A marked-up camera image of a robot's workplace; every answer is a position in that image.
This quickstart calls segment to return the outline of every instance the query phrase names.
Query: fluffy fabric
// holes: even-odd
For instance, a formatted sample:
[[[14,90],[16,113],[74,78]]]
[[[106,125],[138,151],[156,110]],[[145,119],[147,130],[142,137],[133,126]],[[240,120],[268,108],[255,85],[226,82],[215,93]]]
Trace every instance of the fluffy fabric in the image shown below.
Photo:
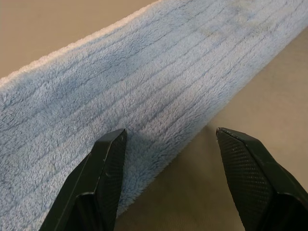
[[[117,128],[128,129],[122,213],[307,25],[307,0],[163,0],[1,79],[1,230],[38,229]]]

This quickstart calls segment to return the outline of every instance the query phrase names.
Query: beige table surface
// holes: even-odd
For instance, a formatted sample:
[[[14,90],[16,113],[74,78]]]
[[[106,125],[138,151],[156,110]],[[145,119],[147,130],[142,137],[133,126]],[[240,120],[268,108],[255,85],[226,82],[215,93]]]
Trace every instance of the beige table surface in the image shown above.
[[[0,77],[153,0],[1,0]],[[259,138],[308,190],[308,29],[267,65],[120,216],[116,231],[243,231],[216,127]]]

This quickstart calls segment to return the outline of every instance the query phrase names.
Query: blue microfiber towel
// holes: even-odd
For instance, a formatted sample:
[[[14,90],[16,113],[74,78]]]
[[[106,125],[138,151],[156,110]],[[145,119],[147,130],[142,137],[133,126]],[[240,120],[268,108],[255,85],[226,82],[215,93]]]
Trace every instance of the blue microfiber towel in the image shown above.
[[[94,142],[127,128],[121,214],[307,25],[307,0],[161,0],[2,78],[0,229],[38,229]]]

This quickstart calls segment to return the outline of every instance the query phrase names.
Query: ribbed fabric texture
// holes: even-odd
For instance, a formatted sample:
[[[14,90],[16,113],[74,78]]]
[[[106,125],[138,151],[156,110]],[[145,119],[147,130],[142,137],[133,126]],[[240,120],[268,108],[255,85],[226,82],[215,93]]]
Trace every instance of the ribbed fabric texture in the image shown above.
[[[163,0],[1,79],[1,230],[38,229],[94,142],[127,128],[122,213],[307,25],[307,0]]]

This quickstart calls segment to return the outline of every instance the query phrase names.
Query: towel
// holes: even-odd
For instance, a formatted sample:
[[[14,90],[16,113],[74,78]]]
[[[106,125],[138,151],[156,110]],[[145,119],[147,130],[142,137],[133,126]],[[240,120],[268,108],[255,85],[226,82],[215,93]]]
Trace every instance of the towel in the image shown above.
[[[37,230],[126,128],[121,214],[307,25],[307,0],[161,0],[0,79],[0,229]]]

